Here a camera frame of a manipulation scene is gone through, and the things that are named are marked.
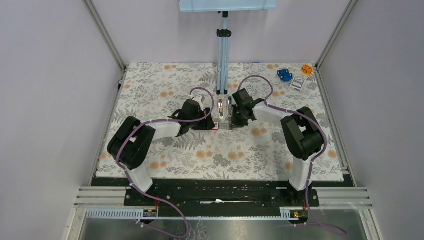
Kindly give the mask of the pink stapler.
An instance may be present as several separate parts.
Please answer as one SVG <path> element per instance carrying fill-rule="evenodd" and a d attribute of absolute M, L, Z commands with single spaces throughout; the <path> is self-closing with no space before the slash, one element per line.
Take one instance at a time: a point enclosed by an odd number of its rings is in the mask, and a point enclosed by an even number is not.
<path fill-rule="evenodd" d="M 218 114 L 220 119 L 225 119 L 224 105 L 223 100 L 221 98 L 218 99 Z"/>

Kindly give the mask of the staple box tray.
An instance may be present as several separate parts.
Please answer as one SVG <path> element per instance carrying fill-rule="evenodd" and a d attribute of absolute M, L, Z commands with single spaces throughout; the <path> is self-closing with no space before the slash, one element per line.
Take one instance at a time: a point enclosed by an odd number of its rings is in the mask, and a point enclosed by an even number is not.
<path fill-rule="evenodd" d="M 232 131 L 232 125 L 230 123 L 227 122 L 220 122 L 218 124 L 218 130 L 219 131 Z"/>

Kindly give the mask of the red white staple box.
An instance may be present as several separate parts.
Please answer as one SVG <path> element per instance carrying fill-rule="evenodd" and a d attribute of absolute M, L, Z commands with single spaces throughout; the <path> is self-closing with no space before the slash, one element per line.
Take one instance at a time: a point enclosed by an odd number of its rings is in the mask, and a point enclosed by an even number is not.
<path fill-rule="evenodd" d="M 215 122 L 214 123 L 214 128 L 212 129 L 213 131 L 218 131 L 219 130 L 219 123 Z"/>

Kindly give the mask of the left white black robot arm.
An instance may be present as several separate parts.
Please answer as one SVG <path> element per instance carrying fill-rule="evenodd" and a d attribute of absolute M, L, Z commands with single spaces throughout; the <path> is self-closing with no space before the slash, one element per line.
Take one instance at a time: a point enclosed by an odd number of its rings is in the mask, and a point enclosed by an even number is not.
<path fill-rule="evenodd" d="M 194 97 L 165 119 L 142 123 L 129 116 L 119 127 L 107 145 L 107 152 L 124 170 L 130 186 L 137 189 L 136 199 L 144 206 L 152 204 L 155 192 L 151 189 L 153 179 L 144 166 L 153 141 L 181 137 L 189 132 L 212 130 L 215 123 L 211 116 L 213 107 L 203 107 Z"/>

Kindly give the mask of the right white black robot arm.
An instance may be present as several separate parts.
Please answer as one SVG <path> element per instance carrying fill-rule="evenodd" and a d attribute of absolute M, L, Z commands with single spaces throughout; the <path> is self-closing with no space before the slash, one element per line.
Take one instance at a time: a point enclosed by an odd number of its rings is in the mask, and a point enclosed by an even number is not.
<path fill-rule="evenodd" d="M 232 95 L 233 128 L 242 128 L 251 121 L 262 121 L 281 127 L 285 143 L 293 155 L 293 167 L 289 177 L 292 189 L 287 191 L 287 201 L 293 206 L 301 205 L 306 199 L 305 190 L 312 183 L 313 163 L 327 148 L 328 140 L 308 107 L 297 111 L 268 104 L 264 99 L 254 100 L 246 89 Z"/>

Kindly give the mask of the floral patterned table mat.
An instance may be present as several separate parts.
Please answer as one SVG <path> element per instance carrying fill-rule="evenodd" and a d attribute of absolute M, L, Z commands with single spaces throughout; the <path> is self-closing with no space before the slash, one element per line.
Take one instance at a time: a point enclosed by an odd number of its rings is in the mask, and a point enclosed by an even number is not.
<path fill-rule="evenodd" d="M 329 117 L 315 74 L 305 75 L 300 63 L 232 63 L 229 67 L 228 92 L 242 87 L 254 98 L 284 109 L 311 109 L 327 135 L 327 149 L 314 162 L 312 181 L 343 180 Z M 282 82 L 277 71 L 287 69 L 305 79 L 301 90 Z M 204 105 L 213 107 L 212 118 L 220 119 L 216 93 L 218 70 L 214 63 L 131 63 L 111 121 L 107 139 L 111 140 L 127 117 L 142 122 L 163 119 L 180 109 L 189 94 L 204 95 Z M 144 166 L 153 178 L 281 180 L 293 169 L 293 156 L 287 148 L 281 128 L 253 121 L 247 127 L 231 131 L 194 131 L 181 137 L 152 142 Z"/>

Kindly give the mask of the blue toy car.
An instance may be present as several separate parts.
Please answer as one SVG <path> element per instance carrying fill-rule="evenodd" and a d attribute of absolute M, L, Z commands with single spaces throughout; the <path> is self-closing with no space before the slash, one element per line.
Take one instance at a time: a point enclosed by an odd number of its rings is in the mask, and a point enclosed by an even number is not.
<path fill-rule="evenodd" d="M 280 69 L 277 71 L 277 76 L 282 82 L 290 82 L 293 79 L 293 74 L 288 69 Z"/>

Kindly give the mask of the orange round toy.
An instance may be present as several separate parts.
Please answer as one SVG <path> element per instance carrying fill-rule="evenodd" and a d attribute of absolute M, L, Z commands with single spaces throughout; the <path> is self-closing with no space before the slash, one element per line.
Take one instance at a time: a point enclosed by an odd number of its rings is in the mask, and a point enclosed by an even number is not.
<path fill-rule="evenodd" d="M 314 71 L 314 68 L 309 64 L 304 64 L 301 68 L 301 72 L 307 76 L 310 76 Z"/>

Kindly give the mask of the light blue tripod stand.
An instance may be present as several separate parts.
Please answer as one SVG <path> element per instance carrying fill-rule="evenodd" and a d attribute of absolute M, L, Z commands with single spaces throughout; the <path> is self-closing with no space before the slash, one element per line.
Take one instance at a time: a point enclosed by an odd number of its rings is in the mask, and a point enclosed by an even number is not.
<path fill-rule="evenodd" d="M 228 29 L 229 12 L 222 11 L 219 14 L 222 14 L 222 28 L 216 31 L 216 36 L 219 39 L 216 93 L 218 95 L 226 95 L 228 93 L 232 32 Z"/>

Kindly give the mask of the light blue board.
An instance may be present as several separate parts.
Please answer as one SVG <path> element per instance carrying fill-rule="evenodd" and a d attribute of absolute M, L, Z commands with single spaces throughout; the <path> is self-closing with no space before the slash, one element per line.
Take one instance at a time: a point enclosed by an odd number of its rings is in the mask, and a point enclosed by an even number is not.
<path fill-rule="evenodd" d="M 183 13 L 263 11 L 276 9 L 277 0 L 180 0 Z"/>

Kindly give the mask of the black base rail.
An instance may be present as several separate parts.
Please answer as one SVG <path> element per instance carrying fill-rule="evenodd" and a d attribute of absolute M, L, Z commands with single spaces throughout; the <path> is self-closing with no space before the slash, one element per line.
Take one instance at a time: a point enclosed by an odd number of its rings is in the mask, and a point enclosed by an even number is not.
<path fill-rule="evenodd" d="M 80 204 L 149 208 L 162 218 L 288 219 L 308 209 L 353 198 L 350 182 L 316 182 L 295 191 L 287 181 L 154 179 L 139 193 L 124 178 L 96 178 L 78 193 Z"/>

